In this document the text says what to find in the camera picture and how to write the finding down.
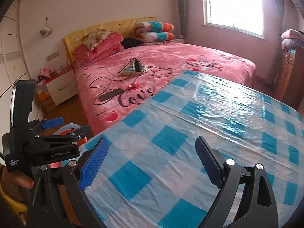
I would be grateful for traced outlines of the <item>person's left hand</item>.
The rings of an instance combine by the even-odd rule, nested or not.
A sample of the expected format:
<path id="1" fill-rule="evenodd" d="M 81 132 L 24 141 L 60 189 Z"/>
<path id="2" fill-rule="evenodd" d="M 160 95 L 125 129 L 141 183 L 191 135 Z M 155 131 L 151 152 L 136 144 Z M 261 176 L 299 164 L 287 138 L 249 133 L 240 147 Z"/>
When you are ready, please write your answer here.
<path id="1" fill-rule="evenodd" d="M 23 190 L 31 190 L 34 184 L 31 178 L 20 171 L 8 172 L 6 166 L 4 166 L 2 170 L 1 182 L 4 192 L 9 197 L 23 203 L 26 202 Z"/>

